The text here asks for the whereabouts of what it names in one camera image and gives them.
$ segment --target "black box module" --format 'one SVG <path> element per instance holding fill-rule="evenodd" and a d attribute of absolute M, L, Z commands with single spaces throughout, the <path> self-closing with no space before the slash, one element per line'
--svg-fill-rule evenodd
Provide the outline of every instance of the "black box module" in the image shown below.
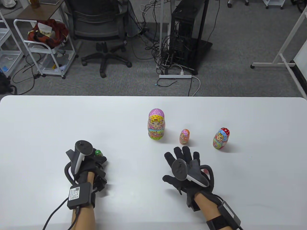
<path fill-rule="evenodd" d="M 91 204 L 92 185 L 90 182 L 70 187 L 67 207 L 76 209 L 77 206 L 86 207 Z"/>
<path fill-rule="evenodd" d="M 172 13 L 169 39 L 169 64 L 179 64 L 196 72 L 200 55 L 212 43 L 201 40 L 209 0 L 181 0 Z"/>

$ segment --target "matryoshka doll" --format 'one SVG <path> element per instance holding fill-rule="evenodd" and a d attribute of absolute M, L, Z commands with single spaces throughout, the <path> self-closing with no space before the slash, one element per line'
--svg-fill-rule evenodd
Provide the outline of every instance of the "matryoshka doll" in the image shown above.
<path fill-rule="evenodd" d="M 148 116 L 148 136 L 151 139 L 159 140 L 164 135 L 165 120 L 164 113 L 161 109 L 153 109 Z"/>
<path fill-rule="evenodd" d="M 227 128 L 221 128 L 219 131 L 216 133 L 213 139 L 213 147 L 216 149 L 221 149 L 223 148 L 229 138 L 229 129 Z"/>
<path fill-rule="evenodd" d="M 181 144 L 186 144 L 189 141 L 189 138 L 190 138 L 190 131 L 188 129 L 184 129 L 180 133 L 179 142 Z"/>

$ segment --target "computer tower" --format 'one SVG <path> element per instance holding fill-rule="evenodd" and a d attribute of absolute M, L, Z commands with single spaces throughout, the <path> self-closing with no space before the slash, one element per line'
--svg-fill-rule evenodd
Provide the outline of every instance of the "computer tower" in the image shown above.
<path fill-rule="evenodd" d="M 168 64 L 197 75 L 197 66 L 212 43 L 201 40 L 209 0 L 181 0 L 172 13 Z"/>

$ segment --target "chair base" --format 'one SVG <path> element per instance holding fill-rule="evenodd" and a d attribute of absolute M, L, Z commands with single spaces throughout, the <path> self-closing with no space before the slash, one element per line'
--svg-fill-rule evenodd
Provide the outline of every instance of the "chair base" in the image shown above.
<path fill-rule="evenodd" d="M 117 54 L 114 54 L 114 52 L 116 52 L 119 49 L 122 52 L 126 51 L 125 45 L 122 44 L 122 45 L 113 47 L 110 50 L 111 53 L 108 53 L 107 44 L 105 42 L 102 42 L 101 44 L 96 43 L 96 50 L 97 51 L 103 51 L 106 54 L 103 54 L 103 53 L 90 54 L 90 55 L 88 55 L 86 57 L 81 58 L 81 63 L 82 63 L 83 66 L 86 66 L 88 60 L 91 60 L 91 59 L 102 59 L 101 63 L 100 63 L 100 69 L 99 69 L 100 76 L 102 78 L 107 77 L 106 74 L 105 74 L 105 70 L 106 70 L 106 67 L 107 67 L 107 60 L 108 59 L 118 60 L 120 62 L 123 62 L 128 68 L 131 68 L 132 67 L 132 63 L 129 60 L 127 60 L 127 59 L 125 59 L 125 58 L 123 58 L 123 57 L 121 57 L 121 56 L 119 56 Z"/>

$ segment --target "white shelf rack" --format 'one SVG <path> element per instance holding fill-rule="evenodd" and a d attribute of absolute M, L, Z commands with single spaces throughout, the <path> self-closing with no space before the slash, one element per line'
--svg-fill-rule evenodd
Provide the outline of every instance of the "white shelf rack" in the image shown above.
<path fill-rule="evenodd" d="M 9 75 L 14 71 L 21 58 L 25 57 L 25 55 L 22 53 L 21 48 L 16 41 L 16 38 L 12 34 L 12 31 L 10 30 L 1 11 L 0 17 L 0 23 L 4 23 L 6 26 L 6 28 L 0 28 L 0 69 L 7 77 L 9 77 Z M 18 50 L 16 51 L 2 49 L 2 45 L 10 36 L 14 39 L 17 45 Z"/>
<path fill-rule="evenodd" d="M 35 66 L 37 67 L 37 70 L 39 73 L 44 77 L 46 75 L 60 75 L 62 79 L 65 79 L 66 72 L 69 69 L 70 65 L 72 64 L 75 57 L 78 57 L 76 54 L 74 45 L 72 43 L 72 40 L 70 36 L 68 35 L 68 40 L 70 42 L 72 50 L 64 50 L 60 49 L 62 48 L 62 44 L 51 49 L 49 46 L 47 46 L 45 43 L 42 42 L 36 42 L 36 41 L 29 41 L 23 38 L 17 23 L 18 22 L 29 22 L 36 24 L 36 20 L 25 20 L 25 19 L 15 19 L 14 20 L 14 26 L 17 30 L 17 33 L 19 34 L 23 44 L 25 45 L 27 51 L 29 52 L 30 57 L 32 58 Z M 37 61 L 33 57 L 33 53 L 42 53 L 45 54 L 44 59 L 41 63 L 37 63 Z M 60 69 L 59 60 L 61 61 L 61 66 L 66 66 L 64 70 Z"/>

